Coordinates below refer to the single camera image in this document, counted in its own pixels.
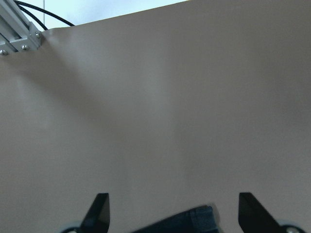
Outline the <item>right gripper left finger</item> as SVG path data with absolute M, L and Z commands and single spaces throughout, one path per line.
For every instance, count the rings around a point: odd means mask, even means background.
M 84 219 L 70 224 L 60 233 L 107 233 L 110 226 L 110 200 L 108 193 L 98 193 Z

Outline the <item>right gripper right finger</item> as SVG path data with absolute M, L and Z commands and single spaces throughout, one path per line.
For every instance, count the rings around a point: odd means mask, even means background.
M 279 223 L 250 192 L 239 193 L 238 223 L 244 233 L 304 233 L 296 224 Z

